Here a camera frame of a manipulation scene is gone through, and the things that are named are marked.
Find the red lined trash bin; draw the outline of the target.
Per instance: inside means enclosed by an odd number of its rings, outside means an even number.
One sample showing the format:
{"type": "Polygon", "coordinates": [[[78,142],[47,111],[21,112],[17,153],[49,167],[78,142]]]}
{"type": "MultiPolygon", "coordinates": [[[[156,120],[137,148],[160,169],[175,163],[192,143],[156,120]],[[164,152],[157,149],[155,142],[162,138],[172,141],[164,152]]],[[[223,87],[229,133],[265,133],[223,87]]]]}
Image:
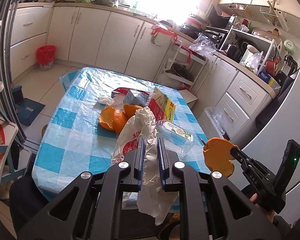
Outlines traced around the red lined trash bin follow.
{"type": "Polygon", "coordinates": [[[41,71],[49,71],[53,68],[56,47],[53,45],[45,45],[39,47],[36,51],[36,60],[41,71]]]}

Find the white red printed wrapper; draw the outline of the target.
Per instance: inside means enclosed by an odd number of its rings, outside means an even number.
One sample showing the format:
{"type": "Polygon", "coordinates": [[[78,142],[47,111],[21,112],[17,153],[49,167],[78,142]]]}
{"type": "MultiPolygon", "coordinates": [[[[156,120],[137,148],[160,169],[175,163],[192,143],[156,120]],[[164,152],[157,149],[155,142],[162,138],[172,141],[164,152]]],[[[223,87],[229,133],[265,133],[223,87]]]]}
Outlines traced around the white red printed wrapper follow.
{"type": "Polygon", "coordinates": [[[130,98],[131,100],[133,98],[146,100],[149,97],[149,92],[145,92],[143,90],[138,90],[134,88],[119,87],[111,92],[112,98],[118,95],[128,96],[128,98],[130,98]]]}

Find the white tissue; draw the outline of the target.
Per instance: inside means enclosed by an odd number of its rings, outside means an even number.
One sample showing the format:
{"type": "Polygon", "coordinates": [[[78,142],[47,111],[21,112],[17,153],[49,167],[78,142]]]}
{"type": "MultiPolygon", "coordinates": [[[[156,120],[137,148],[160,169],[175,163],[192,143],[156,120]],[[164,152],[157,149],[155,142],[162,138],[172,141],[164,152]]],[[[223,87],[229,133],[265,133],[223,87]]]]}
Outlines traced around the white tissue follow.
{"type": "Polygon", "coordinates": [[[123,103],[123,99],[124,99],[124,96],[122,96],[122,95],[118,95],[113,98],[102,96],[102,97],[97,98],[96,101],[98,103],[104,104],[106,106],[116,107],[123,103]]]}

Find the white refrigerator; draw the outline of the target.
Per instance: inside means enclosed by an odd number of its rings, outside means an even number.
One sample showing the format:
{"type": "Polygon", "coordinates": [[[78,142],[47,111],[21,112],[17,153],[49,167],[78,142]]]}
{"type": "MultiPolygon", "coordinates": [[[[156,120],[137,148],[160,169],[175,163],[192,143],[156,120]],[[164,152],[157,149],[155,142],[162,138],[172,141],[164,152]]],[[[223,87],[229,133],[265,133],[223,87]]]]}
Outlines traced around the white refrigerator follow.
{"type": "MultiPolygon", "coordinates": [[[[300,69],[278,111],[264,129],[243,148],[243,152],[276,173],[289,139],[300,144],[300,69]]],[[[300,160],[286,192],[286,205],[280,215],[294,226],[300,218],[300,160]]]]}

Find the red yellow snack package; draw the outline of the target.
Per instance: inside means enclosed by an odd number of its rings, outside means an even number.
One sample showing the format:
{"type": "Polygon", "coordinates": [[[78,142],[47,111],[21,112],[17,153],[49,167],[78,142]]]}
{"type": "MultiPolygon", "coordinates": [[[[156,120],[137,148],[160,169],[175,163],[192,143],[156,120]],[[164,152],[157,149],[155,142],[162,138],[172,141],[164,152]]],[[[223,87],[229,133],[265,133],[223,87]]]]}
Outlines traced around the red yellow snack package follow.
{"type": "Polygon", "coordinates": [[[175,103],[157,87],[154,88],[151,94],[148,107],[157,121],[167,120],[173,122],[176,108],[175,103]]]}

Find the white kettle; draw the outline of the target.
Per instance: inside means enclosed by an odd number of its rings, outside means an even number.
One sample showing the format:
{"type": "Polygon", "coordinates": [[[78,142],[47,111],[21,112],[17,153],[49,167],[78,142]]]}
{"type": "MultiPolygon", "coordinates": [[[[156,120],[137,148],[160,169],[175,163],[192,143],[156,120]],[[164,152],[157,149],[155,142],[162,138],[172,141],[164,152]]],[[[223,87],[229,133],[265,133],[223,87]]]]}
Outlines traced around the white kettle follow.
{"type": "Polygon", "coordinates": [[[247,48],[241,58],[240,64],[244,65],[245,61],[247,61],[251,56],[255,53],[259,53],[259,51],[252,45],[247,45],[247,48]]]}

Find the blue white checkered tablecloth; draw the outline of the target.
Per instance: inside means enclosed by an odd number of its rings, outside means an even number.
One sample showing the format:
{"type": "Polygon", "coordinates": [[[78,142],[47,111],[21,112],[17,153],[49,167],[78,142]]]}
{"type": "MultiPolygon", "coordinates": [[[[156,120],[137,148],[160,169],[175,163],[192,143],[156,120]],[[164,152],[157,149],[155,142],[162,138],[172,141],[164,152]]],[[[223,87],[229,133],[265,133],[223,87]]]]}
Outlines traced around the blue white checkered tablecloth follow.
{"type": "Polygon", "coordinates": [[[168,96],[176,106],[174,124],[194,136],[194,145],[182,161],[199,172],[209,172],[202,153],[207,137],[177,90],[90,67],[61,77],[61,83],[65,95],[47,126],[32,170],[33,181],[47,200],[52,200],[81,172],[97,174],[110,167],[117,135],[99,125],[98,116],[105,105],[97,99],[111,96],[119,87],[145,92],[157,87],[168,96]]]}

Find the clear plastic bag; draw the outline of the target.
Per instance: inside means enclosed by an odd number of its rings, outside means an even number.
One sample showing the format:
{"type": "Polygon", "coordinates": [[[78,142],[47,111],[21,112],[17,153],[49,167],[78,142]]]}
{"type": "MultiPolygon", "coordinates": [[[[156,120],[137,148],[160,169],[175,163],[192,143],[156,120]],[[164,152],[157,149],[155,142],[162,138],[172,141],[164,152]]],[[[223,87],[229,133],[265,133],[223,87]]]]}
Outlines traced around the clear plastic bag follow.
{"type": "Polygon", "coordinates": [[[216,45],[203,33],[199,33],[198,38],[189,46],[189,50],[206,56],[216,50],[216,45]]]}

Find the white dish rack shelf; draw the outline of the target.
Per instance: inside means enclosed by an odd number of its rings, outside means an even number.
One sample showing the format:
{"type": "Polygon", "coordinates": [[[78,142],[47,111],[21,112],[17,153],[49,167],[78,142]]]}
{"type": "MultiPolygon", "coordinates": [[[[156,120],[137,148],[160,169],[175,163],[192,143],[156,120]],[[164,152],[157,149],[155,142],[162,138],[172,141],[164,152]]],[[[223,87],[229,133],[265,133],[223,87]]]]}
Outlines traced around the white dish rack shelf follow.
{"type": "Polygon", "coordinates": [[[258,75],[268,63],[277,64],[281,60],[281,43],[273,38],[265,38],[231,28],[219,46],[235,62],[258,75]]]}

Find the clear plastic cookie tray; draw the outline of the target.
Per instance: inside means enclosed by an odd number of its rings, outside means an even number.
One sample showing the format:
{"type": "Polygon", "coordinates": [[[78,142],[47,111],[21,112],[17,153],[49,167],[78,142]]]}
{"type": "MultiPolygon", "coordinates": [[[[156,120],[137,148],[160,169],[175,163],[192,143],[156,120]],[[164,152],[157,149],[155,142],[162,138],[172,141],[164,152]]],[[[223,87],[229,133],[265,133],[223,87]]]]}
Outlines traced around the clear plastic cookie tray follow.
{"type": "Polygon", "coordinates": [[[167,142],[168,149],[184,157],[194,145],[192,133],[167,120],[156,121],[158,136],[167,142]]]}

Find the orange peel piece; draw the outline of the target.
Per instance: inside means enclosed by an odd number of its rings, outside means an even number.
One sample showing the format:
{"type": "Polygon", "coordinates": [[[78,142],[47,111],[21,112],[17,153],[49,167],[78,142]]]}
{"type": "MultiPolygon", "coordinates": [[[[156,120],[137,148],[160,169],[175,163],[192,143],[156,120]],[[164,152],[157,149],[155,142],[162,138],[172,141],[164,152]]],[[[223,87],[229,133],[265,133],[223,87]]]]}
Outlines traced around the orange peel piece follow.
{"type": "Polygon", "coordinates": [[[229,178],[234,170],[235,166],[231,162],[235,158],[230,154],[230,150],[236,148],[237,145],[221,138],[209,139],[203,147],[203,155],[205,165],[211,172],[221,172],[223,176],[229,178]]]}

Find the small blue carton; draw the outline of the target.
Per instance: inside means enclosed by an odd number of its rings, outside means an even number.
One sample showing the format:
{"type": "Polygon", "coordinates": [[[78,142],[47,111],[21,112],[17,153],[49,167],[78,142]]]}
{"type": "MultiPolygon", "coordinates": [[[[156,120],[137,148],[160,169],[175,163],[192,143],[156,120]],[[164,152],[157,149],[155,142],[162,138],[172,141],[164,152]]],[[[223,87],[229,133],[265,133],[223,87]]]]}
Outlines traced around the small blue carton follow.
{"type": "Polygon", "coordinates": [[[138,90],[130,89],[123,99],[123,104],[137,105],[145,107],[148,102],[149,95],[138,90]]]}

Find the white kitchen base cabinets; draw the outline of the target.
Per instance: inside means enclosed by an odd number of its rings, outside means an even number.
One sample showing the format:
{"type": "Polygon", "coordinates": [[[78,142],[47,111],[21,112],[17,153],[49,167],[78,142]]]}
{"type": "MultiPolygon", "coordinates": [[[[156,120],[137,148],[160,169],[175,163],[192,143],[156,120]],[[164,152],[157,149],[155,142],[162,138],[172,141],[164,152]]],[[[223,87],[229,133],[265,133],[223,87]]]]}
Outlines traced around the white kitchen base cabinets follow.
{"type": "MultiPolygon", "coordinates": [[[[56,47],[55,58],[154,81],[170,47],[151,42],[155,23],[101,6],[21,3],[13,25],[11,75],[15,79],[36,63],[36,51],[56,47]]],[[[275,98],[274,90],[259,77],[219,51],[206,55],[210,62],[190,90],[194,114],[208,135],[216,126],[204,113],[217,107],[225,136],[246,142],[257,135],[256,117],[275,98]]]]}

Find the red bag on cabinet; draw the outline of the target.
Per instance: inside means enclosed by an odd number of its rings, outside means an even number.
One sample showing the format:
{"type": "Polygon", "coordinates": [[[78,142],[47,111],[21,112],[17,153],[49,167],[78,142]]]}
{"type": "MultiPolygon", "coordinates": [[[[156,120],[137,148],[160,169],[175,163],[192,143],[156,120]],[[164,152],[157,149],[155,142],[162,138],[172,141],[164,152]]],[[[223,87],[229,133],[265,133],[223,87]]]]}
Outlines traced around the red bag on cabinet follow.
{"type": "Polygon", "coordinates": [[[175,42],[178,39],[178,35],[168,30],[163,25],[154,25],[151,28],[151,42],[156,46],[167,46],[171,42],[175,42]]]}

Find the large orange peel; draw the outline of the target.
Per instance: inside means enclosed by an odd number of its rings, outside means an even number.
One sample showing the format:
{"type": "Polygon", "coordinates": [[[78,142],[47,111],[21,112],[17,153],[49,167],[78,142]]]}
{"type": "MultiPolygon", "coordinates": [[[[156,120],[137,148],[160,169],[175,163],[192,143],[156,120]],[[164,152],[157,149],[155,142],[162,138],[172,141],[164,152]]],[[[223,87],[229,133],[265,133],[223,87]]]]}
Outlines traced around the large orange peel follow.
{"type": "Polygon", "coordinates": [[[109,131],[114,131],[120,134],[123,130],[128,118],[121,110],[113,107],[106,107],[103,109],[98,117],[98,123],[109,131]]]}

